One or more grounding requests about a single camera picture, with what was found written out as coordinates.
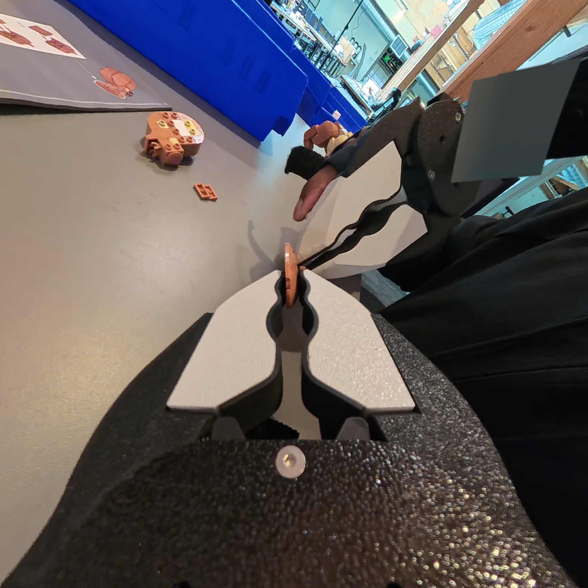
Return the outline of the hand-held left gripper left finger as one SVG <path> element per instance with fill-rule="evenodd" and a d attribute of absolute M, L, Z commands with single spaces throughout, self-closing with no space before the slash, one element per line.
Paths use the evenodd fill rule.
<path fill-rule="evenodd" d="M 213 411 L 265 381 L 276 366 L 267 319 L 280 272 L 239 290 L 217 308 L 169 399 L 168 408 Z"/>

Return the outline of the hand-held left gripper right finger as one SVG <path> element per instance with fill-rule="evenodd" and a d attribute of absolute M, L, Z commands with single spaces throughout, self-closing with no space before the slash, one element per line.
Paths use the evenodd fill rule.
<path fill-rule="evenodd" d="M 302 271 L 302 284 L 312 323 L 308 375 L 349 407 L 367 413 L 414 411 L 415 401 L 368 309 L 311 270 Z"/>

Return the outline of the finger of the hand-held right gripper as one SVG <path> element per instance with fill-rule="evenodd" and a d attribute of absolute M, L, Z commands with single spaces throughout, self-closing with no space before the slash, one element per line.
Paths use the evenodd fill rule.
<path fill-rule="evenodd" d="M 365 237 L 376 238 L 406 198 L 402 158 L 388 143 L 349 174 L 331 182 L 315 206 L 315 265 L 375 265 Z"/>
<path fill-rule="evenodd" d="M 406 204 L 401 205 L 391 213 L 380 231 L 364 236 L 353 249 L 325 261 L 313 271 L 331 280 L 376 270 L 426 232 L 423 215 Z"/>

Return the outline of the brown curved brick piece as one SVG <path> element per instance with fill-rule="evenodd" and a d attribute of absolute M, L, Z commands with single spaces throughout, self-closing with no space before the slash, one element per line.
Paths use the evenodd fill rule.
<path fill-rule="evenodd" d="M 285 243 L 284 253 L 285 305 L 293 307 L 298 297 L 299 264 L 295 251 L 289 242 Z"/>

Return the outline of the grey desk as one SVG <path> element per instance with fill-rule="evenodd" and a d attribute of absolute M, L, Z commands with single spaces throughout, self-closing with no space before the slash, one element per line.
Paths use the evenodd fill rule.
<path fill-rule="evenodd" d="M 201 124 L 192 163 L 145 158 L 144 112 L 1 114 L 1 578 L 59 502 L 122 390 L 205 312 L 275 269 L 303 224 L 283 172 L 307 129 L 262 143 L 70 3 Z M 210 185 L 202 201 L 194 184 Z"/>

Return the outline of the brown and tan brick assembly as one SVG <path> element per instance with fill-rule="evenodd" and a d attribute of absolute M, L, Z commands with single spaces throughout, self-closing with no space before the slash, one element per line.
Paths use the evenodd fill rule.
<path fill-rule="evenodd" d="M 338 122 L 325 121 L 314 125 L 305 132 L 303 145 L 310 150 L 314 150 L 315 147 L 323 149 L 325 157 L 328 158 L 336 148 L 347 142 L 352 136 L 353 134 Z"/>

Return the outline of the wooden beam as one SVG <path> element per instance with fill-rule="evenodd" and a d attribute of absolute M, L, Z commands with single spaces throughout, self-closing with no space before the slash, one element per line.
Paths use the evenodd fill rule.
<path fill-rule="evenodd" d="M 443 87 L 465 102 L 478 79 L 517 70 L 587 7 L 587 1 L 527 1 Z"/>

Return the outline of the round brown brick assembly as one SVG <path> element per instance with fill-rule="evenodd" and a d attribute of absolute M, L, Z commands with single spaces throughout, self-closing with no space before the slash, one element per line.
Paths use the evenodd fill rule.
<path fill-rule="evenodd" d="M 205 134 L 198 122 L 175 111 L 152 112 L 146 122 L 143 153 L 165 166 L 178 166 L 195 157 Z"/>

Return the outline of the row of blue plastic bins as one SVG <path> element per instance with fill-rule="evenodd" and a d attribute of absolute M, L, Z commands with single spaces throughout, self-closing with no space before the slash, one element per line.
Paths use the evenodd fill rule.
<path fill-rule="evenodd" d="M 262 1 L 71 1 L 255 139 L 307 125 L 366 124 Z"/>

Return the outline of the grey instruction booklet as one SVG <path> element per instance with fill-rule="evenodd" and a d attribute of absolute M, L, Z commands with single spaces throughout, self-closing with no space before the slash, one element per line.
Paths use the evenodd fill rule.
<path fill-rule="evenodd" d="M 1 1 L 1 104 L 171 110 L 143 69 L 65 1 Z"/>

